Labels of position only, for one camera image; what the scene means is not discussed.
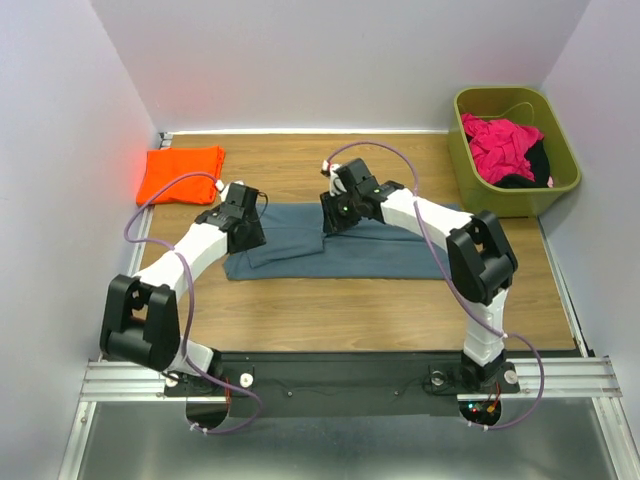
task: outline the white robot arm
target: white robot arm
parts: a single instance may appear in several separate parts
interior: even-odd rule
[[[379,185],[362,159],[331,165],[325,172],[329,191],[320,196],[326,233],[336,233],[372,218],[422,236],[415,197],[395,182]],[[500,227],[489,212],[473,215],[418,199],[419,211],[433,243],[447,251],[451,279],[474,316],[502,332],[504,304],[517,261]],[[503,358],[503,337],[468,319],[464,356],[491,376]]]
[[[133,276],[118,275],[107,293],[100,348],[105,354],[160,372],[195,372],[180,351],[177,303],[188,288],[180,254],[192,280],[227,253],[265,243],[256,211],[258,190],[231,183],[223,202],[198,215],[175,248]],[[141,312],[146,307],[146,319]],[[214,349],[192,341],[187,354],[201,370],[217,376]]]

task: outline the orange towel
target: orange towel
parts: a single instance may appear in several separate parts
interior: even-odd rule
[[[224,163],[224,150],[210,148],[167,148],[147,153],[147,171],[136,196],[142,205],[171,180],[191,172],[207,172],[220,177]],[[213,180],[206,177],[185,178],[160,195],[157,203],[195,203],[208,205],[216,198]]]

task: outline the green bin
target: green bin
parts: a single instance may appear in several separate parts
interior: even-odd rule
[[[455,116],[449,132],[449,151],[465,209],[478,213],[490,210],[499,217],[539,215],[561,195],[580,182],[580,169],[547,99],[525,87],[476,87],[456,95]],[[544,149],[549,157],[553,187],[498,188],[478,174],[460,115],[471,113],[491,120],[507,118],[519,125],[538,128],[544,134]]]

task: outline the pink clothing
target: pink clothing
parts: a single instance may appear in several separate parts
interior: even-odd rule
[[[513,173],[535,180],[531,164],[524,154],[544,138],[540,130],[516,125],[506,119],[485,122],[470,113],[463,113],[460,118],[465,133],[473,137],[469,143],[471,155],[478,173],[486,182],[493,185]]]

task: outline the wooden floor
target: wooden floor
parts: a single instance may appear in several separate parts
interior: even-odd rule
[[[172,147],[220,145],[227,151],[225,182],[242,179],[272,202],[315,202],[327,190],[320,164],[337,147],[357,139],[398,147],[416,163],[423,197],[460,203],[445,135],[184,135]],[[356,147],[337,158],[362,157],[382,183],[412,184],[405,164],[375,147]],[[178,241],[203,207],[155,208],[151,236]],[[505,329],[538,348],[573,348],[537,222],[508,219],[503,226],[518,258],[505,309]],[[162,250],[148,245],[143,267]],[[466,319],[438,280],[271,279],[228,281],[222,260],[196,282],[192,339],[220,350],[460,349]],[[180,302],[186,317],[187,295]],[[513,349],[523,346],[508,341]]]

